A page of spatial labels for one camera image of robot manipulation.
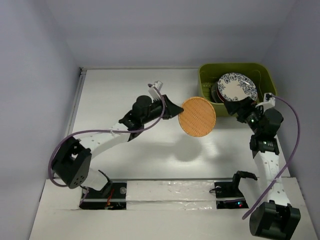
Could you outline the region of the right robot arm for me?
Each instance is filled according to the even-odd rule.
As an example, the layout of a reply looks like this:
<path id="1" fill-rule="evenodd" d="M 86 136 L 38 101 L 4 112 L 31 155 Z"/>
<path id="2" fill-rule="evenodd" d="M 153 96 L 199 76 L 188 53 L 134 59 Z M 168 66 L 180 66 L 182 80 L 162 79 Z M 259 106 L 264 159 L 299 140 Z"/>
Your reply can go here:
<path id="1" fill-rule="evenodd" d="M 247 124 L 253 132 L 249 148 L 259 177 L 240 171 L 237 176 L 257 181 L 263 191 L 242 219 L 249 219 L 249 231 L 255 237 L 289 240 L 298 226 L 301 212 L 292 206 L 281 178 L 291 161 L 287 160 L 280 167 L 276 135 L 284 118 L 275 109 L 276 99 L 277 96 L 266 93 L 260 103 L 247 97 L 238 101 L 226 100 L 224 106 L 229 115 L 236 115 L 237 121 Z"/>

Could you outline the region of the orange woven round plate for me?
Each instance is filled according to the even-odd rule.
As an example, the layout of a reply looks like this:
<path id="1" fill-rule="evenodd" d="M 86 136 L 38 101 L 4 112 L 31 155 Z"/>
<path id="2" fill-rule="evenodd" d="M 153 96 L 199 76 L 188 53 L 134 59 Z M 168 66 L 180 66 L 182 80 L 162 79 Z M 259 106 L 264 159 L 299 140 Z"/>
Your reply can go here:
<path id="1" fill-rule="evenodd" d="M 179 125 L 189 136 L 204 137 L 215 127 L 216 111 L 207 99 L 194 96 L 184 101 L 181 107 L 183 112 L 178 115 Z"/>

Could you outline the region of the blue floral white plate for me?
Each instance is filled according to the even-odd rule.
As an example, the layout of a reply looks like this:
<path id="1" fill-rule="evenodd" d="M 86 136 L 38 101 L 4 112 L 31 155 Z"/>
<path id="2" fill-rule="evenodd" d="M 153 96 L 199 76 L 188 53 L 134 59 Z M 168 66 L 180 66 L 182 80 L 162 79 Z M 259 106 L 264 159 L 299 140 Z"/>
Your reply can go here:
<path id="1" fill-rule="evenodd" d="M 222 75 L 217 81 L 217 89 L 223 99 L 229 102 L 241 101 L 247 97 L 254 101 L 258 99 L 258 90 L 254 82 L 237 72 Z"/>

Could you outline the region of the pink plastic plate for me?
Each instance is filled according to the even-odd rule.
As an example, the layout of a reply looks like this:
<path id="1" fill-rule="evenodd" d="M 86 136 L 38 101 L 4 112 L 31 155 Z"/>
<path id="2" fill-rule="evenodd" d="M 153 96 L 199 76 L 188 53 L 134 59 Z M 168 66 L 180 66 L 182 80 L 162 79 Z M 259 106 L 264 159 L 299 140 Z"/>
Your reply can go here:
<path id="1" fill-rule="evenodd" d="M 250 97 L 256 101 L 258 99 L 258 91 L 255 87 L 240 87 L 240 88 L 217 88 L 217 94 L 222 101 L 237 102 Z"/>

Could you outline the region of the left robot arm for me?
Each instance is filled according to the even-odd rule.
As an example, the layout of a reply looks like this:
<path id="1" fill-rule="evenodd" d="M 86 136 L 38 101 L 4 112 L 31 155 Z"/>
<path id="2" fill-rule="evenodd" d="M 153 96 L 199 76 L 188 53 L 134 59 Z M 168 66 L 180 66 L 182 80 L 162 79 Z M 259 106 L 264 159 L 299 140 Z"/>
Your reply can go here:
<path id="1" fill-rule="evenodd" d="M 101 170 L 90 168 L 93 158 L 108 149 L 132 141 L 146 130 L 145 124 L 157 120 L 169 120 L 183 112 L 166 95 L 153 100 L 139 96 L 132 109 L 106 132 L 92 133 L 76 139 L 68 137 L 50 159 L 49 174 L 56 174 L 70 189 L 84 187 L 96 198 L 107 198 L 112 191 L 112 181 Z"/>

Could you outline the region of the dark teal glazed plate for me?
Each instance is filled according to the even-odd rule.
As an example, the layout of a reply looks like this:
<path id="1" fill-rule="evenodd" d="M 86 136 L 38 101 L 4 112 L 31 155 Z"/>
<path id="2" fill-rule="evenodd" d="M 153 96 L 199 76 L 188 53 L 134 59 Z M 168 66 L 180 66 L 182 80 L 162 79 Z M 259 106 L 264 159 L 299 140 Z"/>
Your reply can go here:
<path id="1" fill-rule="evenodd" d="M 220 104 L 221 103 L 221 100 L 217 94 L 217 82 L 215 82 L 211 88 L 210 88 L 210 93 L 211 93 L 211 97 L 213 99 L 213 102 L 214 103 L 217 103 L 217 104 Z"/>

